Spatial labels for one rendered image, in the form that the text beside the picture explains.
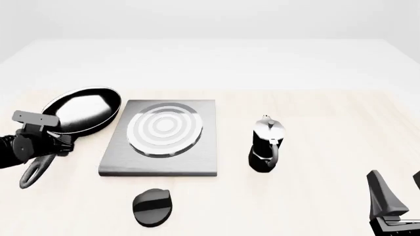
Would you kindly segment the round black stove knob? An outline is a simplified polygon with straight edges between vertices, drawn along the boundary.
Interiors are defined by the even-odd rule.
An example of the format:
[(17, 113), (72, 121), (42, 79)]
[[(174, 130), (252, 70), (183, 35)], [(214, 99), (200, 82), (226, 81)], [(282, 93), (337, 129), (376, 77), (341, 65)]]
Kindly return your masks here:
[(137, 195), (132, 203), (135, 220), (143, 227), (157, 227), (168, 220), (173, 202), (169, 190), (153, 188)]

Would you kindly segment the black frying pan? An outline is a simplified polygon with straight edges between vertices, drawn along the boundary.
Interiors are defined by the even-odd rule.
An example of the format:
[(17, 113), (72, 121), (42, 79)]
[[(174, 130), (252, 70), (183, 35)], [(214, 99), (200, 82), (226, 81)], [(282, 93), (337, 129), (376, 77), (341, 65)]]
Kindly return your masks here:
[[(43, 133), (71, 135), (75, 141), (79, 137), (92, 135), (107, 127), (121, 107), (121, 96), (112, 88), (87, 87), (72, 90), (49, 102), (42, 114), (59, 118), (57, 127), (48, 127)], [(45, 155), (30, 159), (33, 162), (22, 175), (19, 185), (25, 189), (34, 184), (48, 169), (58, 155)]]

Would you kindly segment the flat grey stove plate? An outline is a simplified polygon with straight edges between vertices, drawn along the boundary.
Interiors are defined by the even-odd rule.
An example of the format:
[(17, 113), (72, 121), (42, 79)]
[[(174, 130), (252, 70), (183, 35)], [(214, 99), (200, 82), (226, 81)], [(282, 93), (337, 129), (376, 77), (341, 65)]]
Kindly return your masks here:
[(216, 176), (214, 100), (129, 100), (101, 176)]

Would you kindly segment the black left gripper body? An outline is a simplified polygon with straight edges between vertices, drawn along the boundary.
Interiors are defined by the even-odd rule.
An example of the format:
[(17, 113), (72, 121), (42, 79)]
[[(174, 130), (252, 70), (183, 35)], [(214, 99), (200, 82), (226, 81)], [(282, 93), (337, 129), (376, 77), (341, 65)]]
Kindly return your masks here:
[(59, 157), (66, 157), (74, 150), (74, 138), (71, 135), (49, 133), (52, 146), (50, 153)]

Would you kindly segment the black and silver moka pot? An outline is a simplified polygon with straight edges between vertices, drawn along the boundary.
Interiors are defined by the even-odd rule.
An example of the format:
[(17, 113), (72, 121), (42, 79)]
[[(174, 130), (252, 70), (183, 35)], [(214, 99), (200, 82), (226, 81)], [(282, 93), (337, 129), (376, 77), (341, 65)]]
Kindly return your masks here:
[(271, 172), (277, 165), (284, 137), (285, 127), (269, 115), (263, 115), (253, 127), (249, 166), (256, 172)]

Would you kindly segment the small grey plate on stalk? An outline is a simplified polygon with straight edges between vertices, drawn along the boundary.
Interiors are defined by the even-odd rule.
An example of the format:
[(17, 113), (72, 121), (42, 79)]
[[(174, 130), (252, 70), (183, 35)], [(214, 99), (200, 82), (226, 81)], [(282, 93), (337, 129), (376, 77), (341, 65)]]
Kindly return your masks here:
[(22, 123), (22, 131), (25, 133), (43, 133), (48, 127), (57, 127), (60, 123), (58, 117), (42, 113), (16, 110), (12, 120)]

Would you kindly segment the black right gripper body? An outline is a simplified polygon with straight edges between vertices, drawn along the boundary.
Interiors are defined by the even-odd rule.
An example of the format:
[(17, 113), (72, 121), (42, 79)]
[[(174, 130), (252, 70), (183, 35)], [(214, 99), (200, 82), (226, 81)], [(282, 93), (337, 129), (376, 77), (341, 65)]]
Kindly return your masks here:
[(375, 236), (420, 236), (420, 220), (402, 220), (399, 216), (369, 216)]

